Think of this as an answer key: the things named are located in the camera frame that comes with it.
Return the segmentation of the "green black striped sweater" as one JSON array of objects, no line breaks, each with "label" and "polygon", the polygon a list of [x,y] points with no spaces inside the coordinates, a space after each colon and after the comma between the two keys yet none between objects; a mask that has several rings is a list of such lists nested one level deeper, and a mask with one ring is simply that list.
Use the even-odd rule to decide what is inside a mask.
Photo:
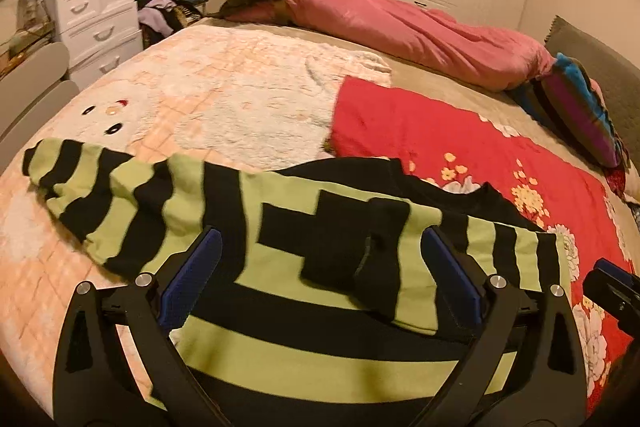
[{"label": "green black striped sweater", "polygon": [[220,261],[177,348],[237,426],[414,420],[470,341],[422,258],[428,227],[526,291],[570,283],[561,239],[491,185],[450,193],[395,159],[252,173],[45,139],[22,169],[87,255],[126,280],[203,229],[220,233]]}]

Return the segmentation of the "pile of clothes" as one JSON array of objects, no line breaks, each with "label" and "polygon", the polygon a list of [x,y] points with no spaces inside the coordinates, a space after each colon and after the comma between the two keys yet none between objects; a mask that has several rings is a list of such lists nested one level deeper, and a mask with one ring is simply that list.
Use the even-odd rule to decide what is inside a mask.
[{"label": "pile of clothes", "polygon": [[205,16],[208,0],[136,0],[142,46],[147,49]]}]

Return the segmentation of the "colourful striped pillow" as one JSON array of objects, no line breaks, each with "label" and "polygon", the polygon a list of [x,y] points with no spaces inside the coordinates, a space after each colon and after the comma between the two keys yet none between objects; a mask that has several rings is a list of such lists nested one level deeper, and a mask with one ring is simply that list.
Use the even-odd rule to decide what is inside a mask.
[{"label": "colourful striped pillow", "polygon": [[629,154],[599,92],[578,61],[555,55],[547,74],[508,92],[525,112],[594,165],[615,169],[629,165]]}]

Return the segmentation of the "red floral blanket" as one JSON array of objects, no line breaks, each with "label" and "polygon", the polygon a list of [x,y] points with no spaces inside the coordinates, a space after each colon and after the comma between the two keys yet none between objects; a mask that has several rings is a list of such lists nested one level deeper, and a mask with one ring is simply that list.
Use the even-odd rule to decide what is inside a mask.
[{"label": "red floral blanket", "polygon": [[397,158],[405,172],[449,192],[488,182],[524,217],[560,234],[585,351],[587,403],[597,405],[630,339],[584,296],[582,282],[601,258],[631,267],[620,213],[598,178],[484,113],[355,77],[338,91],[331,143],[341,156]]}]

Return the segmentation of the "pink quilt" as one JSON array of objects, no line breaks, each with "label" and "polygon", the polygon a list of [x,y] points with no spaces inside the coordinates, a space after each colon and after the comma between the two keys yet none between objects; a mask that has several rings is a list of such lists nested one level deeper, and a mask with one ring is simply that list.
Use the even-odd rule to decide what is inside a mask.
[{"label": "pink quilt", "polygon": [[554,58],[518,31],[470,26],[400,0],[281,0],[224,13],[230,22],[310,29],[499,92],[546,75]]}]

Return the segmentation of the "white pink fluffy blanket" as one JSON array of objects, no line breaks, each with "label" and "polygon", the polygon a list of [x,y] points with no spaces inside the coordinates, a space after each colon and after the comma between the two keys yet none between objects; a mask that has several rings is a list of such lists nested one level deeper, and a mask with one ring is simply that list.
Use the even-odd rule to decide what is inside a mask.
[{"label": "white pink fluffy blanket", "polygon": [[[246,169],[320,158],[343,79],[392,82],[384,57],[314,32],[195,25],[111,68],[32,134],[175,153]],[[15,155],[1,177],[1,350],[29,394],[52,407],[56,344],[74,286],[96,269],[50,217]]]}]

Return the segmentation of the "white drawer cabinet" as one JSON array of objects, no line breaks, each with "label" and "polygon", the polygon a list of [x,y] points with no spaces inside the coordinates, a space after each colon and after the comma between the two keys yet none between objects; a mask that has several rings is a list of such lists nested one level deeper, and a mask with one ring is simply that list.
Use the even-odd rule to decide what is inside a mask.
[{"label": "white drawer cabinet", "polygon": [[70,56],[67,77],[79,90],[143,50],[136,0],[46,0],[46,7]]}]

